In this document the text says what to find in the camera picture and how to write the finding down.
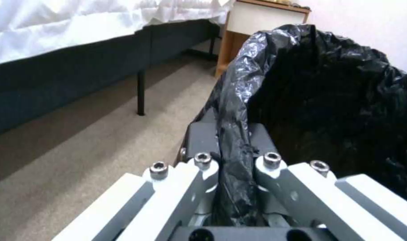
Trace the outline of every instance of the dark gray bed frame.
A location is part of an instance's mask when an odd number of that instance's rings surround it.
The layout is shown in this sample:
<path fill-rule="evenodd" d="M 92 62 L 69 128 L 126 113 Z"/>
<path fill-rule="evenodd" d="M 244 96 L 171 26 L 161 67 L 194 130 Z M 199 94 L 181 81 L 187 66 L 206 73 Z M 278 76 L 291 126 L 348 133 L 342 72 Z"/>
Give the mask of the dark gray bed frame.
<path fill-rule="evenodd" d="M 145 69 L 211 39 L 208 20 L 147 26 L 133 35 L 0 64 L 0 133 L 138 75 L 138 114 L 144 115 Z"/>

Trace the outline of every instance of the bed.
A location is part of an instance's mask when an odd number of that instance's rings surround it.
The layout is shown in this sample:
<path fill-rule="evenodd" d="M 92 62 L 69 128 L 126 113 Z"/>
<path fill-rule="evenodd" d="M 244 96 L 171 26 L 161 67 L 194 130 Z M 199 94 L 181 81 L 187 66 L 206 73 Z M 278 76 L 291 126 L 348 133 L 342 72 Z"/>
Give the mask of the bed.
<path fill-rule="evenodd" d="M 0 133 L 217 36 L 234 0 L 0 0 Z"/>

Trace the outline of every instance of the white drawer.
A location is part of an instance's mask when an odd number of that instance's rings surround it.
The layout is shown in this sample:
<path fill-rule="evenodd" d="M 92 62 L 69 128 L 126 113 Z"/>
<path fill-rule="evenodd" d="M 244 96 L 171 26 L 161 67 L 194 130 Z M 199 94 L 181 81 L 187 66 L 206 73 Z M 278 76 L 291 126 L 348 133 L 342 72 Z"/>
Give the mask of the white drawer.
<path fill-rule="evenodd" d="M 304 13 L 251 3 L 234 3 L 227 30 L 251 35 L 260 30 L 272 30 L 284 24 L 303 23 Z"/>

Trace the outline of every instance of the white wall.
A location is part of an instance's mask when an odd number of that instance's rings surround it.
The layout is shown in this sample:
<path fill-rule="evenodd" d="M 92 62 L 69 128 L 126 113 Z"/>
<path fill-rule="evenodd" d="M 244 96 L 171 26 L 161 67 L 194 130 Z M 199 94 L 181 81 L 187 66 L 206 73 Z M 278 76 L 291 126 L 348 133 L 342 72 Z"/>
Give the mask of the white wall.
<path fill-rule="evenodd" d="M 384 52 L 407 72 L 407 0 L 299 0 L 317 29 Z"/>

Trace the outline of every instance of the garbage bag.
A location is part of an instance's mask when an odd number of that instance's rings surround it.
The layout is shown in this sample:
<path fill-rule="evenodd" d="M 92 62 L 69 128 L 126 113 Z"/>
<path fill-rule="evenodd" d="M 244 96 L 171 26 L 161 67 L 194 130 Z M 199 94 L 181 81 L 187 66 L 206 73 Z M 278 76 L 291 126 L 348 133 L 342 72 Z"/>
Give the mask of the garbage bag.
<path fill-rule="evenodd" d="M 196 120 L 209 108 L 221 152 L 215 224 L 256 224 L 249 123 L 264 124 L 288 165 L 323 160 L 407 200 L 407 73 L 378 50 L 313 25 L 256 32 Z"/>

